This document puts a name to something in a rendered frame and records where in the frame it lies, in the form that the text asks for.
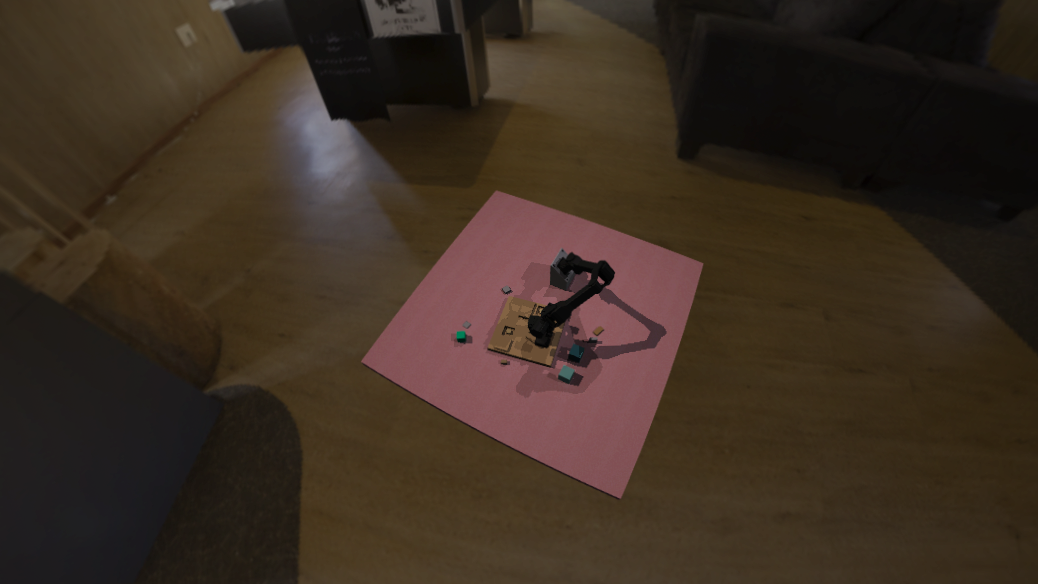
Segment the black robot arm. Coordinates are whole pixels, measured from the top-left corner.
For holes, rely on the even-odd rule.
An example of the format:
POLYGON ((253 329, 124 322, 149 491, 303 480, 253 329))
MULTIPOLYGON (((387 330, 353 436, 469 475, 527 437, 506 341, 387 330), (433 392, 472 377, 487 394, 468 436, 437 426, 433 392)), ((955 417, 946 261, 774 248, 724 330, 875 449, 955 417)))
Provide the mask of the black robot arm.
POLYGON ((559 301, 556 304, 549 302, 548 305, 542 309, 541 316, 529 317, 528 328, 532 336, 538 339, 541 339, 544 336, 549 327, 552 327, 553 329, 559 327, 559 325, 571 316, 572 311, 578 308, 579 305, 584 303, 593 295, 602 291, 603 288, 609 285, 614 278, 614 270, 611 266, 607 265, 606 261, 598 261, 597 263, 586 261, 581 259, 578 255, 574 255, 573 252, 569 253, 567 258, 562 257, 557 266, 565 275, 570 270, 573 270, 576 274, 580 274, 584 271, 591 273, 591 279, 586 286, 566 301, 559 301), (598 276, 605 281, 603 285, 597 281, 598 276), (555 323, 554 319, 557 323, 555 323))

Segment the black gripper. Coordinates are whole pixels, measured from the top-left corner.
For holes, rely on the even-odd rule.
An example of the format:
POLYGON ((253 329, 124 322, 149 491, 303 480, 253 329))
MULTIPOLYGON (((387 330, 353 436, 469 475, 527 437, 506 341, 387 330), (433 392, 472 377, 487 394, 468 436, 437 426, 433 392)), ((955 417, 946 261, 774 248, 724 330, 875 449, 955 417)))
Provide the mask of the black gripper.
POLYGON ((545 332, 544 336, 541 339, 536 338, 535 345, 539 346, 539 347, 546 347, 546 349, 548 349, 550 346, 550 342, 551 342, 550 338, 552 338, 554 330, 555 329, 553 329, 552 327, 549 327, 547 329, 547 331, 545 332))

